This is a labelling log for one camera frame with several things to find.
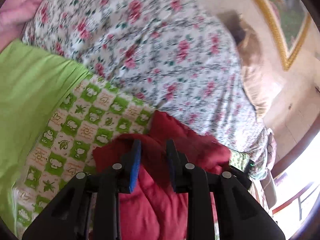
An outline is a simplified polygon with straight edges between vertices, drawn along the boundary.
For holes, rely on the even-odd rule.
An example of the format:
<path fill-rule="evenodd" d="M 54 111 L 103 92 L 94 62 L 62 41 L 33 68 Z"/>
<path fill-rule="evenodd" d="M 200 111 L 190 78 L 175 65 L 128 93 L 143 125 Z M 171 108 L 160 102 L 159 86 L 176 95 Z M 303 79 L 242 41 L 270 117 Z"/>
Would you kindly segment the red puffer jacket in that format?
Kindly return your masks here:
<path fill-rule="evenodd" d="M 173 139 L 178 151 L 196 166 L 220 174 L 229 164 L 230 150 L 212 135 L 198 135 L 165 112 L 155 111 L 147 134 L 122 134 L 93 150 L 97 172 L 120 161 L 133 141 L 142 143 L 137 186 L 120 195 L 122 239 L 184 239 L 187 230 L 188 195 L 173 192 L 165 153 Z"/>

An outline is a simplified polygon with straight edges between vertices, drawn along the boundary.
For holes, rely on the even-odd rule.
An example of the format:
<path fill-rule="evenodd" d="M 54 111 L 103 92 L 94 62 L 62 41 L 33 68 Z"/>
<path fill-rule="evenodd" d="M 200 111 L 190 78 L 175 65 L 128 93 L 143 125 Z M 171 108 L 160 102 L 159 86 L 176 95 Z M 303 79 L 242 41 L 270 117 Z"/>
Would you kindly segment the beige satin pillow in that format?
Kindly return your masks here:
<path fill-rule="evenodd" d="M 258 33 L 235 10 L 221 12 L 218 18 L 236 42 L 241 62 L 244 91 L 258 118 L 264 118 L 281 91 L 268 68 Z"/>

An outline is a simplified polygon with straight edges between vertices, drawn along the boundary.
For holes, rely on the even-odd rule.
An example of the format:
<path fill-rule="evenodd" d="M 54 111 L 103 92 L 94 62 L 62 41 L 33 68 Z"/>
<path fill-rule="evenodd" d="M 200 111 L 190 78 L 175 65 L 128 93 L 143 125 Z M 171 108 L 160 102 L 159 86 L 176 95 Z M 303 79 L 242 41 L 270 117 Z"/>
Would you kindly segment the green white patterned quilt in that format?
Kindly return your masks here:
<path fill-rule="evenodd" d="M 12 41 L 1 52 L 1 217 L 21 238 L 78 173 L 94 175 L 93 151 L 145 134 L 154 108 L 86 68 Z"/>

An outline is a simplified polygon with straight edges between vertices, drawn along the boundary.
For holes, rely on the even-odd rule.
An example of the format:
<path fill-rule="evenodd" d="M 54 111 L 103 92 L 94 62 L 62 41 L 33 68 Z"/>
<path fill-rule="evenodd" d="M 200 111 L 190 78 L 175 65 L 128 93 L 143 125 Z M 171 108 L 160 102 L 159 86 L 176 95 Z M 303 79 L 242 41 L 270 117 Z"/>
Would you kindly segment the floral bed sheet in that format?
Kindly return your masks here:
<path fill-rule="evenodd" d="M 268 132 L 245 92 L 235 40 L 196 0 L 43 0 L 23 42 L 211 134 L 267 175 Z"/>

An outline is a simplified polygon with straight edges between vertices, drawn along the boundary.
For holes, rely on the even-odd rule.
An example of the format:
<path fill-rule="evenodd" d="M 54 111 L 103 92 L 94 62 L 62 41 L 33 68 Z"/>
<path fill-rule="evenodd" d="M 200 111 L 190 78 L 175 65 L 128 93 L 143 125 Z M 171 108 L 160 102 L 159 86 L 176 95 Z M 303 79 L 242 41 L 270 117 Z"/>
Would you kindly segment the gold framed picture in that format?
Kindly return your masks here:
<path fill-rule="evenodd" d="M 261 10 L 284 71 L 293 65 L 308 33 L 311 16 L 301 0 L 254 0 Z"/>

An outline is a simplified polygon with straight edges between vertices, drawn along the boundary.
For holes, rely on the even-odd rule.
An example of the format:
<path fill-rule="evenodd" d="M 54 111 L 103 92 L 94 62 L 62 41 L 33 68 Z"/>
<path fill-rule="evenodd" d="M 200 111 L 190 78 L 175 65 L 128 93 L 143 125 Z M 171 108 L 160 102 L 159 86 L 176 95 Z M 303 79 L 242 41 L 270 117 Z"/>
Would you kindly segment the pink quilt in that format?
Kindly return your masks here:
<path fill-rule="evenodd" d="M 1 50 L 22 35 L 43 0 L 5 0 L 1 6 Z"/>

